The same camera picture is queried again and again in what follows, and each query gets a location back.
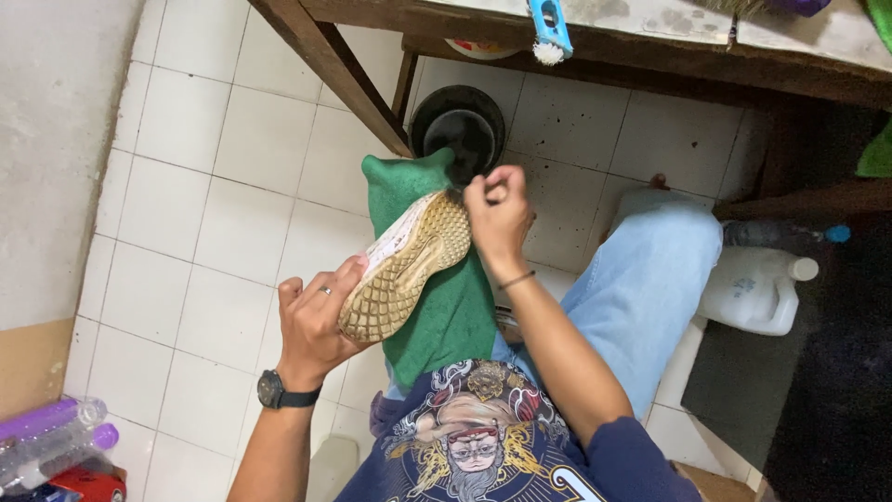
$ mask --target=black bucket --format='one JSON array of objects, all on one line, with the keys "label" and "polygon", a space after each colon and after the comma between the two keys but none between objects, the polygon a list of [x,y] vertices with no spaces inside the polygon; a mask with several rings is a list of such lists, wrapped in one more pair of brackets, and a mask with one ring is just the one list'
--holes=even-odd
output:
[{"label": "black bucket", "polygon": [[499,106],[478,88],[439,88],[416,108],[409,143],[415,157],[451,148],[455,162],[449,177],[463,186],[496,166],[505,149],[505,120]]}]

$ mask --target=watch face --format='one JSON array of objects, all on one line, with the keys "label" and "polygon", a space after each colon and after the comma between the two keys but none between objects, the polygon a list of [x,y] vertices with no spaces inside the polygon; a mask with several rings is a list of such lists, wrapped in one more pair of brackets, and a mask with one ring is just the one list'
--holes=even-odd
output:
[{"label": "watch face", "polygon": [[260,380],[257,381],[257,398],[260,400],[260,403],[266,407],[273,406],[278,392],[278,388],[276,383],[273,382],[272,377],[273,374],[264,372],[263,376],[260,377]]}]

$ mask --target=black wristwatch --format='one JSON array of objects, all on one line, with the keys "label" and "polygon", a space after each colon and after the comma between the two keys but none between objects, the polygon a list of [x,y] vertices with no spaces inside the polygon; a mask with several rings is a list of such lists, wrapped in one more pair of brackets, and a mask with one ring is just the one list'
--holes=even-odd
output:
[{"label": "black wristwatch", "polygon": [[319,392],[322,392],[321,387],[312,392],[285,392],[282,379],[276,370],[266,370],[257,381],[257,399],[265,407],[274,410],[282,406],[292,408],[313,406],[319,399]]}]

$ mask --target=light blue jeans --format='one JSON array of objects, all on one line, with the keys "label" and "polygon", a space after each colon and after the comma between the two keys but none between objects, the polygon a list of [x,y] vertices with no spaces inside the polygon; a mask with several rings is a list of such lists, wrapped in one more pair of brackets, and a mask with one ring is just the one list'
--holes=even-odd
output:
[{"label": "light blue jeans", "polygon": [[[657,392],[721,251],[722,227],[708,208],[667,190],[632,190],[620,200],[607,241],[561,300],[623,385],[636,417]],[[492,359],[517,365],[541,385],[523,344],[509,346],[497,334]],[[384,396],[407,394],[391,380]]]}]

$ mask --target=tan rubber outsole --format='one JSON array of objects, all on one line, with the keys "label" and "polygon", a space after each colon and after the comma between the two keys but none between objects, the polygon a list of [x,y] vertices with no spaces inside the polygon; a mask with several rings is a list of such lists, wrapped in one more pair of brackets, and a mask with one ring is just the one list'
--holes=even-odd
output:
[{"label": "tan rubber outsole", "polygon": [[347,296],[338,316],[341,330],[360,342],[392,336],[412,314],[427,280],[461,261],[470,247],[471,227],[458,192],[439,192],[406,244],[367,271]]}]

